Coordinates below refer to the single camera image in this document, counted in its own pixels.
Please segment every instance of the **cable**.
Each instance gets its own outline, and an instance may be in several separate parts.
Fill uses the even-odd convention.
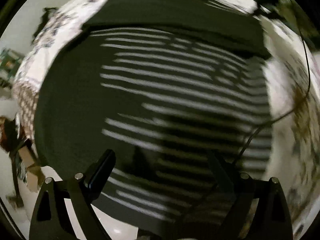
[[[293,109],[291,109],[290,111],[288,111],[287,113],[281,115],[280,117],[277,117],[276,119],[274,120],[270,120],[270,121],[267,121],[267,122],[264,122],[262,123],[248,138],[247,142],[244,144],[244,146],[242,147],[241,151],[238,153],[238,155],[236,156],[236,158],[233,160],[232,164],[235,166],[236,163],[241,159],[243,153],[245,152],[245,150],[248,148],[248,146],[250,145],[252,139],[259,133],[261,132],[262,129],[264,129],[265,127],[268,127],[268,126],[271,126],[273,125],[274,123],[280,121],[281,119],[287,117],[288,115],[292,114],[295,110],[297,110],[308,98],[308,95],[309,95],[309,92],[310,92],[310,87],[311,87],[311,76],[310,76],[310,67],[309,67],[309,61],[308,61],[308,55],[307,55],[307,50],[306,50],[306,46],[305,46],[305,42],[304,42],[304,39],[303,39],[303,36],[302,36],[302,33],[301,33],[301,30],[300,30],[300,26],[299,26],[299,23],[298,23],[298,18],[297,18],[297,15],[296,15],[296,12],[295,10],[293,9],[293,2],[292,0],[290,0],[291,2],[291,5],[292,5],[292,11],[293,11],[293,14],[294,14],[294,17],[296,19],[296,22],[297,22],[297,27],[298,27],[298,30],[299,30],[299,33],[300,33],[300,38],[301,38],[301,41],[302,41],[302,44],[303,44],[303,48],[304,48],[304,52],[305,52],[305,56],[306,56],[306,61],[307,61],[307,68],[308,68],[308,89],[307,89],[307,92],[305,94],[305,96],[303,97],[303,99],[298,102],[295,107]]]

